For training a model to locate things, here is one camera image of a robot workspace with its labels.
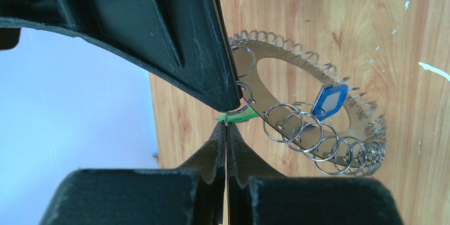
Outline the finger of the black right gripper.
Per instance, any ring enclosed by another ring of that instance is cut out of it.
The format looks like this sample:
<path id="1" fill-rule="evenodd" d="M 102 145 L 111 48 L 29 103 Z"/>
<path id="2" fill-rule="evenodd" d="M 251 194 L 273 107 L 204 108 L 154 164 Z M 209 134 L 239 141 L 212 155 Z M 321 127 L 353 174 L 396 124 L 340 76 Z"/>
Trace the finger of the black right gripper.
<path id="1" fill-rule="evenodd" d="M 217 111 L 240 105 L 220 0 L 1 0 L 4 49 L 22 28 L 81 38 Z"/>

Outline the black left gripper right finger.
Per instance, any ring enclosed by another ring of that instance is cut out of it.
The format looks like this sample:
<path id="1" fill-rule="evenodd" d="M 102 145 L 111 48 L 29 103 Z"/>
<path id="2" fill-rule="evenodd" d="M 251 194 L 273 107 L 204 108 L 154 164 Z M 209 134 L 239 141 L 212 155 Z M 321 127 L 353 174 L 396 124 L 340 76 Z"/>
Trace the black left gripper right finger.
<path id="1" fill-rule="evenodd" d="M 354 177 L 287 177 L 227 126 L 231 224 L 402 224 L 390 191 Z"/>

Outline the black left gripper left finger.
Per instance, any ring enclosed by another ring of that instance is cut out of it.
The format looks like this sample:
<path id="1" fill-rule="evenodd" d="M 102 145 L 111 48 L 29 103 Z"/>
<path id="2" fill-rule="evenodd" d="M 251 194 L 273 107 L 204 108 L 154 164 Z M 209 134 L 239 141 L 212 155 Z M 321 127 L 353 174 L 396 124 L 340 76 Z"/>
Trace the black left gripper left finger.
<path id="1" fill-rule="evenodd" d="M 57 187 L 41 224 L 220 224 L 226 126 L 174 169 L 78 169 Z"/>

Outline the green key tag with key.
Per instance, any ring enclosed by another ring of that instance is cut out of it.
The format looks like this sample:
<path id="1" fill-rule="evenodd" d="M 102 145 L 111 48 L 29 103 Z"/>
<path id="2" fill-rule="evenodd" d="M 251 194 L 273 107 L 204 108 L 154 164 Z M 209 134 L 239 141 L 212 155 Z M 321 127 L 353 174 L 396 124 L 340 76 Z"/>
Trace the green key tag with key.
<path id="1" fill-rule="evenodd" d="M 216 117 L 214 121 L 220 122 L 226 120 L 227 122 L 232 123 L 243 123 L 258 116 L 259 114 L 252 107 L 249 106 L 241 111 L 233 111 L 221 114 L 220 116 Z"/>

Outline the blue key tag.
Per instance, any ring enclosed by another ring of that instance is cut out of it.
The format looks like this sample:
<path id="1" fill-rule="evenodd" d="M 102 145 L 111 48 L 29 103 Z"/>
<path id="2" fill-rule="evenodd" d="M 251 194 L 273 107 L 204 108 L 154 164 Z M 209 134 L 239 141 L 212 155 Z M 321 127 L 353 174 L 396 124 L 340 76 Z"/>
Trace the blue key tag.
<path id="1" fill-rule="evenodd" d="M 324 120 L 336 114 L 347 98 L 349 87 L 346 84 L 324 84 L 313 103 L 311 114 Z"/>

